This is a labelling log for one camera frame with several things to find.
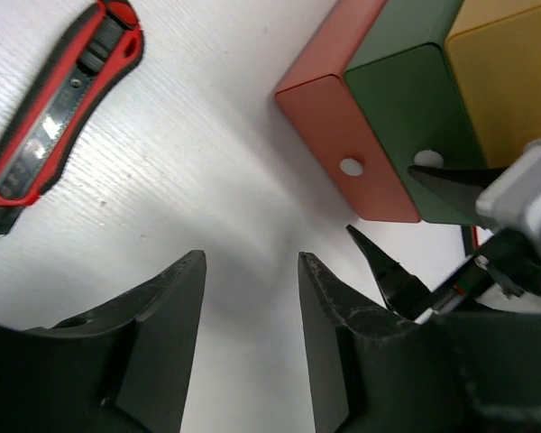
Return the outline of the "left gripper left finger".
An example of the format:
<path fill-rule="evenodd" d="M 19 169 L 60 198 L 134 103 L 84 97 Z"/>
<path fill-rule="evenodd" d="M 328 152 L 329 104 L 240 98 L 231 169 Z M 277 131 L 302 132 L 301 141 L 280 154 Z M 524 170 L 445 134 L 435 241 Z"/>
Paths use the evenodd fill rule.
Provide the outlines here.
<path fill-rule="evenodd" d="M 206 282 L 194 250 L 54 327 L 0 325 L 0 432 L 177 432 Z"/>

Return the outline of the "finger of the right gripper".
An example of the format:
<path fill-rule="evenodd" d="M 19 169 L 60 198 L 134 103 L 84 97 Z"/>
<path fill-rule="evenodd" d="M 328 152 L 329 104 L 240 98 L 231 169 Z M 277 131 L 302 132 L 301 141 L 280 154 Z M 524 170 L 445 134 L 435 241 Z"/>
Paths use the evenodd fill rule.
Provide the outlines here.
<path fill-rule="evenodd" d="M 481 226 L 482 221 L 475 208 L 476 201 L 506 169 L 448 170 L 411 165 L 408 174 L 445 204 L 467 217 L 472 225 Z"/>
<path fill-rule="evenodd" d="M 347 225 L 346 230 L 367 259 L 387 309 L 409 320 L 419 318 L 431 290 L 357 228 Z"/>

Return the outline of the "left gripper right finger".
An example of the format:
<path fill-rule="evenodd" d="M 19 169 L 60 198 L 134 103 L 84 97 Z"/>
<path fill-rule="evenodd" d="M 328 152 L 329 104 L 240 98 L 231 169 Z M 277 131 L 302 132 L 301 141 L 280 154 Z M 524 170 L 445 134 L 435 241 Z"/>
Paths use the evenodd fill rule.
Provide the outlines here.
<path fill-rule="evenodd" d="M 541 314 L 384 309 L 315 255 L 298 289 L 319 432 L 541 432 Z"/>

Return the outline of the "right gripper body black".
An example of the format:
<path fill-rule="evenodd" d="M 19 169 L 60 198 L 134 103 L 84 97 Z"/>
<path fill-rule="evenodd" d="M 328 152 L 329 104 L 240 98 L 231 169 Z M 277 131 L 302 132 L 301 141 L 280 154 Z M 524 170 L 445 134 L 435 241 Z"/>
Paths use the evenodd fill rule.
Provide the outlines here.
<path fill-rule="evenodd" d="M 414 314 L 486 309 L 480 298 L 494 288 L 512 299 L 541 295 L 541 258 L 519 231 L 503 229 L 493 235 L 438 288 L 416 303 Z"/>

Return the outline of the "red bottom drawer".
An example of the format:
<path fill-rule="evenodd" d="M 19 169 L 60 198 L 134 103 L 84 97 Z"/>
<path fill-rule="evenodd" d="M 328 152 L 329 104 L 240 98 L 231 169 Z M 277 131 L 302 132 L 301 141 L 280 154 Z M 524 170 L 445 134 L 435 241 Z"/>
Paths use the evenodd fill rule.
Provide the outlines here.
<path fill-rule="evenodd" d="M 274 97 L 359 217 L 418 223 L 416 206 L 344 83 L 346 68 L 384 5 L 379 0 L 337 2 Z"/>

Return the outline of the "green drawer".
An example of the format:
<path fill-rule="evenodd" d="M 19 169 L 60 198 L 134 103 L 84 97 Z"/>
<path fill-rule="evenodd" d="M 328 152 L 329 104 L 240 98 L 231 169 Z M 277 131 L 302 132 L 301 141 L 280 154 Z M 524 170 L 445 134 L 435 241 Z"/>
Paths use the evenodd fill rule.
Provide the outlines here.
<path fill-rule="evenodd" d="M 487 166 L 444 51 L 461 6 L 459 1 L 388 1 L 344 72 L 354 100 L 428 223 L 472 221 L 408 174 L 418 152 L 437 152 L 451 170 Z"/>

